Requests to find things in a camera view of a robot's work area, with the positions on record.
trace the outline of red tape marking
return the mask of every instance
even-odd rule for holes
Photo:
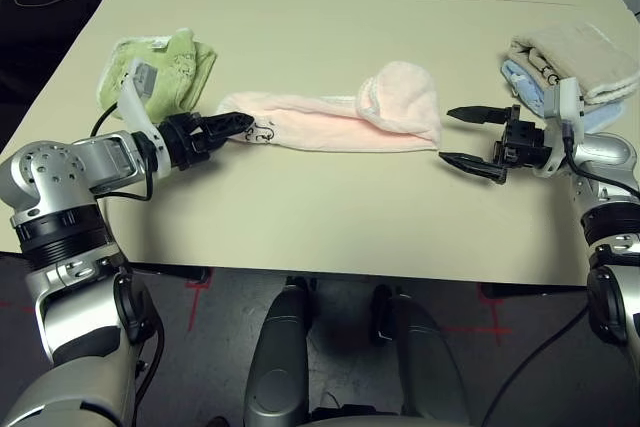
[[[501,331],[503,330],[500,327],[500,319],[498,318],[498,305],[503,302],[503,299],[489,299],[482,293],[482,286],[480,283],[476,284],[476,289],[478,292],[478,300],[481,304],[488,305],[489,310],[491,311],[491,320],[493,321],[493,333],[496,336],[496,344],[500,346],[502,344],[502,339],[500,336],[503,334]]]
[[[200,292],[203,290],[209,290],[211,287],[211,281],[213,280],[213,274],[215,273],[215,269],[211,268],[211,275],[207,279],[204,284],[198,284],[193,282],[187,282],[185,287],[187,289],[194,290],[193,292],[193,303],[191,304],[191,313],[189,314],[189,325],[187,326],[187,332],[191,332],[193,330],[193,326],[196,323],[196,315],[198,313],[198,302],[200,301]]]

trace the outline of stack of towels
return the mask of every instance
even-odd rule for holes
[[[563,24],[511,40],[502,73],[522,102],[544,117],[544,91],[560,79],[576,77],[585,102],[585,132],[615,122],[624,99],[640,82],[640,66],[600,30],[581,22]]]

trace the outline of folded towel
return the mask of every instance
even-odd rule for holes
[[[514,93],[520,97],[522,103],[534,114],[542,118],[553,115],[545,113],[544,91],[536,84],[529,72],[512,60],[506,60],[500,70],[509,84],[511,84]],[[625,105],[621,100],[607,104],[597,104],[591,110],[587,108],[583,117],[584,131],[588,134],[600,132],[618,120],[624,112]]]
[[[134,37],[120,40],[102,73],[98,103],[106,110],[120,96],[122,79],[134,58],[157,69],[153,93],[143,99],[152,122],[167,115],[193,110],[200,97],[216,53],[208,45],[193,41],[193,32],[180,29],[170,37]]]
[[[235,137],[245,142],[328,152],[431,150],[440,142],[433,78],[407,62],[387,64],[355,97],[242,92],[223,99],[217,113],[233,111],[255,118]]]
[[[515,36],[508,56],[543,89],[576,77],[586,104],[628,97],[640,82],[638,63],[585,22]]]

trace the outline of dark floor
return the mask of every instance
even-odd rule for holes
[[[47,363],[22,281],[26,267],[5,258],[0,272],[4,415]],[[199,289],[170,277],[145,279],[164,319],[167,343],[138,425],[198,427],[225,415],[241,427],[253,348],[284,274],[217,269],[211,284]],[[340,403],[399,410],[395,351],[374,348],[367,339],[369,296],[383,280],[319,276],[319,316],[308,342],[311,408],[332,406],[331,393]],[[582,293],[496,302],[482,297],[474,283],[386,281],[419,299],[447,332],[474,425],[512,369],[585,302]],[[513,384],[491,425],[632,426],[639,417],[637,398],[625,358],[602,344],[583,320]]]

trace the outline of black printed design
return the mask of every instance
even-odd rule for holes
[[[258,124],[253,124],[244,133],[244,140],[247,142],[268,144],[271,139],[275,137],[275,132],[271,127],[262,127]]]

